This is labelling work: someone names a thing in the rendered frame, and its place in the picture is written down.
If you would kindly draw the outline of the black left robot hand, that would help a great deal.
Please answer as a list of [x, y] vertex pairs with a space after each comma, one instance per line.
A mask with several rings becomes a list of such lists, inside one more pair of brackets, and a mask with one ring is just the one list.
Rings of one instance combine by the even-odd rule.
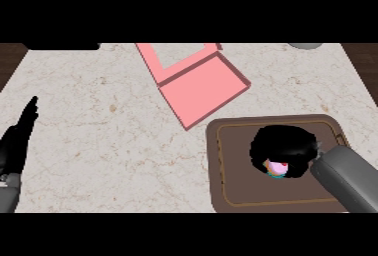
[[20, 174], [25, 166], [28, 141], [38, 118], [38, 97], [34, 96], [23, 108], [18, 123], [12, 125], [0, 138], [0, 176]]

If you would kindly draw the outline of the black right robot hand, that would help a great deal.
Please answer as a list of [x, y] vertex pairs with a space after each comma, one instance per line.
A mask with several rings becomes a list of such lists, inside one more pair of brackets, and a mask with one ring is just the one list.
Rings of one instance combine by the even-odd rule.
[[288, 125], [269, 125], [258, 129], [249, 146], [252, 166], [267, 174], [264, 161], [288, 164], [283, 178], [300, 178], [308, 162], [317, 157], [316, 136], [303, 128]]

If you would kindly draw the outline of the pink frosted cupcake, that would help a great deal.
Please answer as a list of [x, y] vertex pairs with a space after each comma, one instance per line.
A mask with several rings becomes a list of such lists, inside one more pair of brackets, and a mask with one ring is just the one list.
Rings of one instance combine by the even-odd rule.
[[267, 175], [272, 178], [280, 179], [288, 173], [288, 164], [280, 162], [264, 161], [264, 167], [267, 169]]

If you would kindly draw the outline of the brown tray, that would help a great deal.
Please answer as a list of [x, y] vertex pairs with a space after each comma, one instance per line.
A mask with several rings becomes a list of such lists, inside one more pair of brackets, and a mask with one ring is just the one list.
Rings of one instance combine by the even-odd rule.
[[344, 207], [311, 174], [274, 179], [252, 166], [251, 141], [267, 125], [292, 125], [314, 134], [328, 151], [348, 141], [325, 114], [224, 118], [207, 127], [211, 203], [217, 212], [341, 212]]

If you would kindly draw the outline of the pink open cardboard box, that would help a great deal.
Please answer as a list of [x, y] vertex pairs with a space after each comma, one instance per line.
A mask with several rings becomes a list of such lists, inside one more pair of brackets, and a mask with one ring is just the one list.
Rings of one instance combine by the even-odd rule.
[[218, 43], [168, 68], [150, 43], [136, 44], [159, 93], [178, 122], [189, 130], [251, 87], [251, 82], [221, 54]]

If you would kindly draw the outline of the black appliance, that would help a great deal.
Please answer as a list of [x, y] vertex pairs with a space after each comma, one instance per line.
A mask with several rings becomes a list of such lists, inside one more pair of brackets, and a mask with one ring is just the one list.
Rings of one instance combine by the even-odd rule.
[[22, 43], [29, 50], [97, 50], [100, 43]]

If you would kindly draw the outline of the grey round object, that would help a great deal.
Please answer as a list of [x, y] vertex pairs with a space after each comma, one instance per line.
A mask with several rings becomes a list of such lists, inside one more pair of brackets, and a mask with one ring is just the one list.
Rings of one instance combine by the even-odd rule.
[[294, 48], [311, 50], [322, 46], [322, 43], [288, 43]]

